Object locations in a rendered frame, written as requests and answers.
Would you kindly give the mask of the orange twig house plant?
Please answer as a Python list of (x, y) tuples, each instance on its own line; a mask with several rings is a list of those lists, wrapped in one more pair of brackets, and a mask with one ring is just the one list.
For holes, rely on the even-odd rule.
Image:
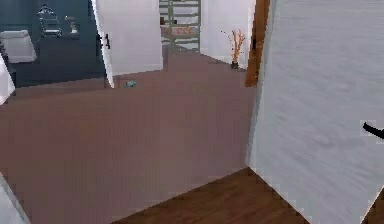
[(239, 68), (239, 55), (242, 53), (241, 47), (245, 40), (245, 35), (242, 33), (241, 30), (232, 30), (231, 34), (227, 34), (224, 32), (224, 34), (227, 36), (228, 40), (231, 43), (231, 53), (230, 56), (232, 58), (231, 61), (231, 68), (232, 69), (238, 69)]

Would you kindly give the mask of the grey-green shelf unit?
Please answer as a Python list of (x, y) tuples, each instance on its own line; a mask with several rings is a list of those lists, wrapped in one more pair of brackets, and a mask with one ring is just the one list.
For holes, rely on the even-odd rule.
[(159, 0), (161, 42), (174, 51), (200, 51), (201, 0)]

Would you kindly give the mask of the brown wooden room door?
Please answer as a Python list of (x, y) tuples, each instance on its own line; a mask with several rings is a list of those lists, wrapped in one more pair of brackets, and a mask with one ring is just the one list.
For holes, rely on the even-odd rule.
[(256, 0), (249, 60), (245, 80), (246, 87), (256, 86), (259, 77), (262, 51), (266, 35), (270, 0)]

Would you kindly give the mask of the white room door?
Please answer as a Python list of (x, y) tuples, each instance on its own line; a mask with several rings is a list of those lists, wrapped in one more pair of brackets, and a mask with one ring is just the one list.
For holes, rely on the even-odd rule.
[[(163, 69), (159, 0), (91, 0), (106, 79)], [(110, 49), (105, 46), (109, 35)]]

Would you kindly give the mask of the pale grey room door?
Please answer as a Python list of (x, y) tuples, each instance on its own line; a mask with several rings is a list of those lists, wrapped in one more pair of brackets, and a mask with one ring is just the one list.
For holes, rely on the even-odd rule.
[(249, 167), (309, 224), (361, 224), (384, 187), (384, 0), (271, 0)]

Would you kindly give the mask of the white toilet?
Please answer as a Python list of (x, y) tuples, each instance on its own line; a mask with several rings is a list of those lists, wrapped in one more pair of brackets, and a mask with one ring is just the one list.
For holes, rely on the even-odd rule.
[(27, 30), (0, 32), (0, 41), (11, 63), (29, 63), (37, 58)]

